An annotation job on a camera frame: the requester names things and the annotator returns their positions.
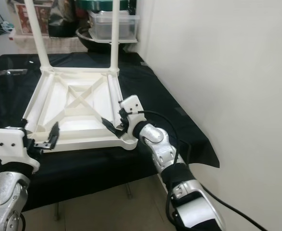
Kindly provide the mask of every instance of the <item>storage box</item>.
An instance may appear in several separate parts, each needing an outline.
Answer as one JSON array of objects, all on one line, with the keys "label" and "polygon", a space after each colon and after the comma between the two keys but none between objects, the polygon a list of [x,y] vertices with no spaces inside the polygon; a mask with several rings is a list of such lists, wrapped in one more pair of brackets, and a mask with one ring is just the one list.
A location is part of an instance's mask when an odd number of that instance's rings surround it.
[{"label": "storage box", "polygon": [[[112,12],[93,13],[90,12],[91,28],[89,33],[95,42],[111,42],[112,34]],[[120,13],[119,17],[119,42],[133,43],[136,41],[136,29],[139,16]]]}]

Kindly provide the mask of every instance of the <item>table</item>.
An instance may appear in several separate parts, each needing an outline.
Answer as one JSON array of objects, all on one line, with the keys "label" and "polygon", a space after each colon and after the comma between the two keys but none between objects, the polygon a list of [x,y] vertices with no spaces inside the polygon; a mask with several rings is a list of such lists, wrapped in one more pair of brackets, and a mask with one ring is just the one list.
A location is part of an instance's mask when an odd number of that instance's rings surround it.
[{"label": "table", "polygon": [[[49,59],[52,66],[97,68],[110,66],[109,54],[51,54]],[[0,70],[28,69],[25,75],[0,76],[0,128],[19,126],[40,78],[39,67],[39,58],[36,54],[0,57]],[[120,52],[119,68],[119,83],[123,97],[136,94],[145,110],[156,111],[168,117],[178,130],[179,137],[192,147],[190,163],[220,166],[207,137],[137,53]],[[148,115],[147,119],[167,130],[170,142],[175,145],[173,131],[165,121],[154,115]],[[187,149],[187,145],[182,143],[180,151],[184,159]],[[132,151],[112,147],[47,153],[41,159],[40,170],[33,176],[24,211],[99,192],[156,173],[151,154],[141,142]]]}]

